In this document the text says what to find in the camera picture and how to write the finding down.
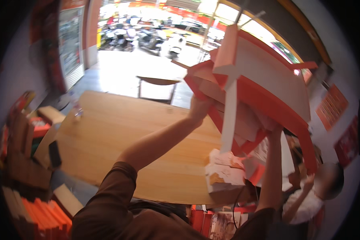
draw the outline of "brown shirt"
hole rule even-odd
[[[208,239],[175,214],[167,217],[151,209],[138,215],[128,211],[136,188],[137,172],[116,162],[99,191],[72,221],[72,239]],[[273,209],[258,211],[232,239],[265,239]]]

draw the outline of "white wall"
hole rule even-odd
[[[13,103],[27,90],[36,93],[29,107],[33,110],[47,95],[48,82],[42,59],[41,40],[30,45],[30,14],[13,36],[0,72],[0,128]]]
[[[323,87],[318,87],[310,100],[312,141],[322,152],[324,162],[338,162],[333,148],[339,137],[351,123],[359,107],[360,72],[355,57],[351,52],[340,27],[330,13],[318,0],[293,0],[316,29],[329,57],[334,72],[330,82],[334,83],[349,102],[339,121],[328,132],[315,113],[315,110],[326,94]],[[324,221],[317,239],[331,239],[344,221],[355,197],[360,182],[360,156],[344,170],[344,188],[341,194],[326,202]]]

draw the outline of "plastic bottle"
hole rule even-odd
[[[75,117],[80,118],[82,116],[83,109],[80,106],[79,98],[73,91],[69,91],[69,96],[71,97],[71,103],[73,104]]]

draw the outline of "table top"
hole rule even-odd
[[[120,153],[134,141],[183,118],[188,109],[109,93],[86,91],[83,116],[72,110],[56,139],[67,174],[100,185]],[[158,160],[139,171],[135,198],[179,204],[231,204],[239,191],[209,194],[204,166],[220,148],[221,134],[207,116],[203,124]],[[248,190],[239,198],[245,201]]]

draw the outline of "white shirt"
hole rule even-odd
[[[283,205],[283,214],[292,206],[301,194],[302,189],[299,189],[289,196],[287,202]],[[300,224],[311,220],[318,213],[323,204],[324,201],[315,195],[314,188],[312,188],[306,198],[302,201],[290,224]]]

